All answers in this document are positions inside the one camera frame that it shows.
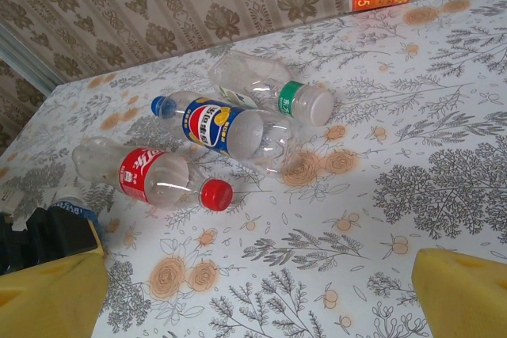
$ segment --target table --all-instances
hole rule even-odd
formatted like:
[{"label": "table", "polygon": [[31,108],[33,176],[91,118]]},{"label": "table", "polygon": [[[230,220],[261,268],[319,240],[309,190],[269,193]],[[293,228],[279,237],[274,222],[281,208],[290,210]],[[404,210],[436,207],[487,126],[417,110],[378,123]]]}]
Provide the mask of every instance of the table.
[{"label": "table", "polygon": [[[430,336],[419,249],[507,263],[506,16],[498,0],[424,0],[61,85],[0,175],[26,192],[17,218],[65,184],[100,213],[110,289],[94,336]],[[247,172],[151,115],[159,94],[211,92],[233,47],[339,100],[327,127],[304,128],[294,175]],[[70,153],[95,135],[190,154],[233,184],[232,207],[172,213],[79,180]]]}]

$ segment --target blue bottle cap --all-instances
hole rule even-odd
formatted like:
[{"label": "blue bottle cap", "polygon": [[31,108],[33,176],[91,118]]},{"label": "blue bottle cap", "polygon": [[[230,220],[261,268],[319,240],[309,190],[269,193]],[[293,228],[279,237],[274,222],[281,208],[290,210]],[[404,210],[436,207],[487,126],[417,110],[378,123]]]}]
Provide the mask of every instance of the blue bottle cap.
[{"label": "blue bottle cap", "polygon": [[158,116],[160,113],[160,106],[162,106],[162,102],[166,99],[166,97],[156,97],[151,102],[151,111],[154,113],[155,116]]}]

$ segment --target tablecloth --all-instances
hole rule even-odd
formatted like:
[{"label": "tablecloth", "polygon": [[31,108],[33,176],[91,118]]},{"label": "tablecloth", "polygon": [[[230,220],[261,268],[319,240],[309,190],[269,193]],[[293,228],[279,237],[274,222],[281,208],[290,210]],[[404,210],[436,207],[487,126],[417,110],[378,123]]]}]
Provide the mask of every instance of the tablecloth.
[{"label": "tablecloth", "polygon": [[[16,218],[66,184],[99,213],[110,286],[96,337],[431,336],[410,280],[419,249],[507,263],[505,16],[502,0],[423,0],[61,85],[0,176],[25,192]],[[280,180],[151,115],[160,94],[210,93],[232,48],[337,99]],[[71,151],[98,135],[189,154],[232,183],[231,207],[158,210],[80,180]]]}]

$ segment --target patterned wallpaper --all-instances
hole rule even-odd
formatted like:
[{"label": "patterned wallpaper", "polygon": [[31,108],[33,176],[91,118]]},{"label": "patterned wallpaper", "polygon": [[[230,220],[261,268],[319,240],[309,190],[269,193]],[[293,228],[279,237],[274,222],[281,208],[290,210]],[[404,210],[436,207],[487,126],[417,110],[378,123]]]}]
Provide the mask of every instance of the patterned wallpaper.
[{"label": "patterned wallpaper", "polygon": [[0,154],[44,102],[45,96],[0,60]]},{"label": "patterned wallpaper", "polygon": [[341,0],[0,0],[0,22],[66,80],[341,11]]}]

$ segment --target bottle cap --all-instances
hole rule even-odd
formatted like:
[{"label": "bottle cap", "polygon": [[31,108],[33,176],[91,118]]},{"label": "bottle cap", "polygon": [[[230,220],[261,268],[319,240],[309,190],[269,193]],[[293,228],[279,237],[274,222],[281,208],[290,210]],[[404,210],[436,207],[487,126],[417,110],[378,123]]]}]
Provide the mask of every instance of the bottle cap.
[{"label": "bottle cap", "polygon": [[166,97],[156,97],[152,102],[151,102],[151,111],[155,114],[155,116],[158,116],[158,114],[160,113],[160,106],[162,106],[162,102],[166,99]]},{"label": "bottle cap", "polygon": [[232,187],[225,181],[212,178],[200,190],[200,201],[213,211],[224,211],[232,201]]},{"label": "bottle cap", "polygon": [[327,89],[320,89],[318,87],[311,87],[311,92],[308,92],[311,97],[309,103],[310,119],[308,120],[311,125],[321,127],[329,120],[334,108],[333,94]]},{"label": "bottle cap", "polygon": [[74,186],[65,186],[58,189],[55,195],[55,201],[59,201],[65,198],[75,198],[82,201],[82,193],[78,188],[75,188]]}]

